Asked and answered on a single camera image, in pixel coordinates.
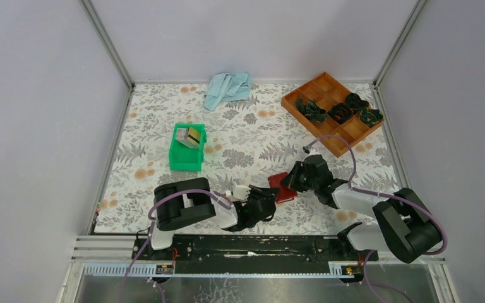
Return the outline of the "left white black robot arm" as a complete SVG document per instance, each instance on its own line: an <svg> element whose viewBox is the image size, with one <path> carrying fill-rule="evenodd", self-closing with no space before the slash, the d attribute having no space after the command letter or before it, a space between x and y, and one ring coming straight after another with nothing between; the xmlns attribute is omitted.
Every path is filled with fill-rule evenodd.
<svg viewBox="0 0 485 303"><path fill-rule="evenodd" d="M245 185L232 181L224 192L213 191L207 178L199 177L164 184L154 190L154 204L148 212L146 250L155 259L170 253L177 230L202 221L211 221L228 232L240 232L259 222L269 222L276 212L279 187Z"/></svg>

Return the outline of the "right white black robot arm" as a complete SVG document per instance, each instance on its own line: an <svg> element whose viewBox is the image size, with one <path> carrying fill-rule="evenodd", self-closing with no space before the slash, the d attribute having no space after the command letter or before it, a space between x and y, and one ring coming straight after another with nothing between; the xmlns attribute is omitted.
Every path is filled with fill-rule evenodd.
<svg viewBox="0 0 485 303"><path fill-rule="evenodd" d="M321 155L297 161L280 181L296 191L311 191L318 201L336 210L349 210L374 218L374 224L353 223L338 233L337 252L352 260L361 251L390 252L398 260L411 263L419 256L431 254L446 236L430 212L409 188L387 194L352 186L335 178Z"/></svg>

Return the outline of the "red leather card holder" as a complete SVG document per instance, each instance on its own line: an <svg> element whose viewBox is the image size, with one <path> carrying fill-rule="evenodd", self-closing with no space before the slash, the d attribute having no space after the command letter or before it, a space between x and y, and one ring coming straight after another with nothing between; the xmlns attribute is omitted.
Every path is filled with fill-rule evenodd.
<svg viewBox="0 0 485 303"><path fill-rule="evenodd" d="M297 192L285 187L281 184L281 181L288 176L287 172L281 172L279 174L271 175L268 177L268 183L271 188L279 188L280 192L275 200L276 204L282 204L285 202L293 201L297 197Z"/></svg>

